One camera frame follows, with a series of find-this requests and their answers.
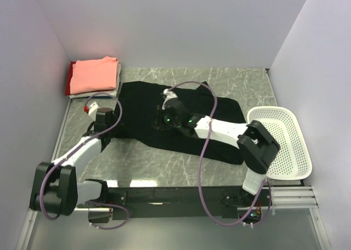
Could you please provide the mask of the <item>black t shirt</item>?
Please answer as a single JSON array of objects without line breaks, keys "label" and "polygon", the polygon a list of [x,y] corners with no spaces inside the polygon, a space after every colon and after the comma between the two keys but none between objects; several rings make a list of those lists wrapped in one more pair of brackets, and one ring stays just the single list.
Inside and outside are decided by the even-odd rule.
[{"label": "black t shirt", "polygon": [[[157,149],[199,156],[204,139],[186,137],[177,129],[156,129],[157,106],[162,105],[162,92],[166,88],[168,86],[142,81],[123,83],[118,96],[122,106],[122,118],[115,138],[137,139]],[[209,115],[212,111],[213,95],[205,87],[176,88],[174,92],[190,112]],[[214,119],[246,123],[237,101],[222,97],[217,97],[217,100]],[[239,149],[215,140],[208,143],[204,157],[234,165],[244,162]]]}]

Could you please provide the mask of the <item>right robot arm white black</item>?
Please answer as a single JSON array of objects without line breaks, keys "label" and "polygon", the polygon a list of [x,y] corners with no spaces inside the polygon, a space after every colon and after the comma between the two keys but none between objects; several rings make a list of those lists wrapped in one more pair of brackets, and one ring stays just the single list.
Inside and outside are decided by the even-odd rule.
[{"label": "right robot arm white black", "polygon": [[280,144],[259,121],[232,123],[190,113],[178,98],[157,107],[157,129],[176,129],[186,137],[209,139],[237,148],[248,167],[241,200],[248,206],[260,199],[259,188],[280,151]]}]

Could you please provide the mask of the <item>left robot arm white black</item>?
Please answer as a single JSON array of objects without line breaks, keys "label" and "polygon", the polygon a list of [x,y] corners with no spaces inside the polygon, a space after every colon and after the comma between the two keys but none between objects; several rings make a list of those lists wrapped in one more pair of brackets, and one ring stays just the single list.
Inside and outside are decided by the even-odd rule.
[{"label": "left robot arm white black", "polygon": [[77,182],[77,176],[87,164],[109,145],[122,112],[98,108],[95,120],[79,142],[66,154],[52,162],[40,163],[35,171],[29,208],[41,211],[49,220],[68,216],[77,205],[91,201],[97,207],[106,206],[110,199],[107,182],[87,179]]}]

